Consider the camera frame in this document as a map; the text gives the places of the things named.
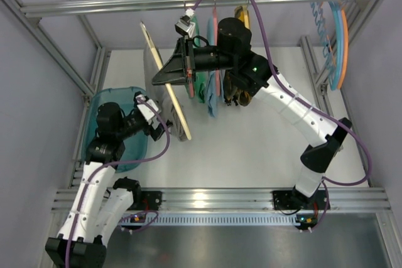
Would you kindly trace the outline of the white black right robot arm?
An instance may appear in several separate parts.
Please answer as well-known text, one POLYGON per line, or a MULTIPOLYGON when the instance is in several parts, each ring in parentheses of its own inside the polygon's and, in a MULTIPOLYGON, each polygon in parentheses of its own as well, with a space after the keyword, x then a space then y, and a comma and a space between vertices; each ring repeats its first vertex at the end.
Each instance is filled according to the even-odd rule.
POLYGON ((275 191, 276 210, 306 210, 313 205, 318 187, 331 161, 338 153, 351 121, 344 117, 330 121, 314 105, 302 105, 296 91, 285 92, 289 83, 275 66, 251 49, 251 31, 237 18, 224 18, 217 25, 217 43, 196 47, 185 36, 184 19, 176 25, 182 36, 161 70, 152 78, 153 85, 191 85, 198 72, 226 70, 235 87, 270 105, 308 141, 300 156, 302 168, 292 190, 275 191))

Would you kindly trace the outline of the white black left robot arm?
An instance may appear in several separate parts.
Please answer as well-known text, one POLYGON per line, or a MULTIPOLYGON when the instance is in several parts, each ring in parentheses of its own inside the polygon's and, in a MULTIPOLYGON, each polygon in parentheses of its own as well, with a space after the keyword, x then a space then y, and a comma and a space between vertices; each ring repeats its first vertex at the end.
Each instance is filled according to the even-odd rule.
POLYGON ((73 205, 56 237, 48 238, 45 250, 57 267, 102 267, 109 239, 131 206, 141 201, 138 181, 120 178, 107 187, 119 166, 126 139, 143 132, 157 141, 168 134, 154 100, 144 95, 134 99, 134 109, 125 115, 119 104, 108 102, 97 109, 95 136, 87 146, 84 172, 73 205))

